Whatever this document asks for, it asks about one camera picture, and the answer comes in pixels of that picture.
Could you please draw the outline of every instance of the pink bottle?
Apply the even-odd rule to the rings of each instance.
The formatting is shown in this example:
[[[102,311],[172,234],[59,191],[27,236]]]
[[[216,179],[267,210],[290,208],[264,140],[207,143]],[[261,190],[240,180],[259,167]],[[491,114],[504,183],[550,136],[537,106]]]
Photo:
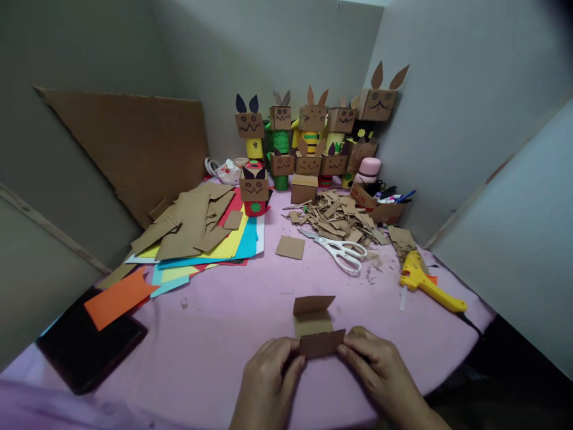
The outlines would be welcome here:
[[[360,163],[360,169],[358,169],[358,173],[356,173],[354,182],[376,182],[376,178],[378,177],[378,172],[380,171],[381,165],[382,162],[378,158],[366,157]]]

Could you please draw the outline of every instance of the folded cardboard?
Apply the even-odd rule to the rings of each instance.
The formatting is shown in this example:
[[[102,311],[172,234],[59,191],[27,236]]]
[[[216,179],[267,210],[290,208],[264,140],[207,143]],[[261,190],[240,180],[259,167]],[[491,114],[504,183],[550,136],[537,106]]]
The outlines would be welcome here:
[[[294,331],[300,339],[298,353],[308,360],[336,352],[344,342],[346,329],[334,331],[328,307],[335,296],[307,296],[294,300]]]
[[[407,203],[379,204],[374,197],[366,192],[364,184],[358,182],[352,184],[350,196],[358,205],[366,209],[366,213],[375,223],[397,223],[408,205]]]
[[[364,121],[388,121],[394,108],[394,103],[396,102],[398,87],[404,82],[408,68],[409,65],[394,76],[394,79],[392,79],[390,83],[389,90],[381,90],[380,86],[382,85],[384,72],[382,69],[382,61],[378,64],[370,80],[372,88],[363,88],[360,93],[358,119]]]
[[[203,160],[209,150],[201,102],[36,90],[143,228],[160,215],[155,210],[163,201],[172,203],[207,175]]]
[[[316,190],[318,188],[318,178],[316,176],[307,176],[294,174],[292,176],[291,203],[301,204],[307,201],[314,203],[316,199]]]

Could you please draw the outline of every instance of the yellow glue gun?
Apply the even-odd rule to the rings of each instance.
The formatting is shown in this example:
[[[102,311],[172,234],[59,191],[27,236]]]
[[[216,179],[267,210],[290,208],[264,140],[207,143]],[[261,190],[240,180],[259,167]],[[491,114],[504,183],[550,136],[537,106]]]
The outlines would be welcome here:
[[[420,287],[422,291],[447,310],[454,313],[464,312],[467,309],[467,304],[440,290],[422,271],[421,261],[422,256],[418,251],[409,252],[402,268],[400,285],[407,285],[410,291],[415,291],[416,288]]]

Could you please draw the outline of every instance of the small cardboard square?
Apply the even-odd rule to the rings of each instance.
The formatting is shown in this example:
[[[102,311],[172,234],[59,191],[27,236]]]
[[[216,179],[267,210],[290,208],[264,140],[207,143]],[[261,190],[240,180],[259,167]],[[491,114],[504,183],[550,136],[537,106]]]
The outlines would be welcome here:
[[[306,242],[303,239],[297,239],[290,236],[281,236],[279,245],[276,248],[276,254],[283,257],[302,260],[305,243]]]
[[[335,296],[307,296],[294,300],[294,331],[300,339],[299,354],[308,360],[336,352],[346,330],[333,331],[328,307]]]
[[[243,219],[243,212],[241,211],[231,211],[229,218],[225,221],[223,228],[225,230],[238,230],[241,225],[241,220]]]

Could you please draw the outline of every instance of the blue paper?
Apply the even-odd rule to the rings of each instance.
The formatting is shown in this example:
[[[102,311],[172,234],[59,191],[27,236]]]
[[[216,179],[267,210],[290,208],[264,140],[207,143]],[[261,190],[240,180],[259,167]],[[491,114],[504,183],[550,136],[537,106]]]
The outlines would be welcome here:
[[[243,237],[241,238],[241,242],[239,243],[239,248],[237,249],[237,253],[233,258],[229,259],[188,258],[188,259],[165,260],[156,265],[157,268],[153,273],[153,277],[155,279],[155,274],[158,272],[161,273],[161,269],[182,267],[182,266],[196,266],[199,264],[220,263],[223,261],[231,261],[231,260],[241,260],[254,257],[256,254],[257,254],[257,219],[249,218],[247,220],[247,226],[245,227],[245,232],[243,233]]]

